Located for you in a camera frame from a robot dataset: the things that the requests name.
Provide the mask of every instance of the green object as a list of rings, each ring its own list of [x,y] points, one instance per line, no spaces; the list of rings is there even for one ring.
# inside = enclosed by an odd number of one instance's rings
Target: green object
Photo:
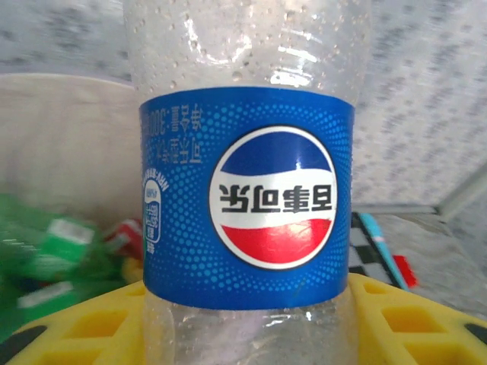
[[[0,195],[0,271],[38,281],[114,278],[121,259],[111,256],[99,230],[82,221]]]
[[[122,287],[123,281],[62,281],[18,299],[24,322],[48,316]]]
[[[20,289],[0,276],[0,343],[24,324],[24,317],[17,310],[17,298],[22,295]]]

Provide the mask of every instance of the textured wall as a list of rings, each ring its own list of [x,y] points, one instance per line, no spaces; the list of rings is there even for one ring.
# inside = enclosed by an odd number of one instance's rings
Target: textured wall
[[[487,275],[487,189],[449,221],[448,227]]]
[[[487,159],[485,14],[483,0],[374,2],[355,203],[435,204]],[[123,32],[117,0],[2,0],[0,71],[129,80]]]

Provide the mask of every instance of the blue dotted pattern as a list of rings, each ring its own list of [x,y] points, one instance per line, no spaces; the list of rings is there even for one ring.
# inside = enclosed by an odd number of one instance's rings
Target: blue dotted pattern
[[[170,185],[162,197],[161,240],[145,256],[147,288],[171,302],[208,309],[291,308],[340,294],[348,272],[353,107],[299,90],[226,87],[157,97],[142,104],[140,113],[195,103],[203,111],[202,127],[186,136],[200,142],[202,163],[163,163],[158,145],[164,136],[142,136],[143,171],[156,168]],[[317,136],[333,160],[338,183],[338,210],[327,244],[308,263],[284,271],[254,267],[231,253],[208,207],[213,169],[223,153],[242,135],[270,125],[294,125]]]

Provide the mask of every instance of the red object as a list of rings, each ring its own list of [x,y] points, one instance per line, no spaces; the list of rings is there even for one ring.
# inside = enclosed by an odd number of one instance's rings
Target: red object
[[[140,261],[144,258],[142,222],[139,219],[124,220],[106,233],[103,241],[108,245],[111,252],[130,256]]]
[[[415,287],[419,284],[418,278],[416,277],[414,271],[409,266],[409,262],[405,256],[393,255],[394,261],[403,275],[404,281],[408,284],[408,287]]]

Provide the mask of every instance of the pepsi logo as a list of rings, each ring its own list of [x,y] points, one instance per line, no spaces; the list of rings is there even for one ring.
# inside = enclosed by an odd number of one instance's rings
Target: pepsi logo
[[[332,232],[336,204],[328,151],[295,127],[243,136],[223,154],[210,183],[210,214],[221,241],[260,268],[294,268],[315,257]]]

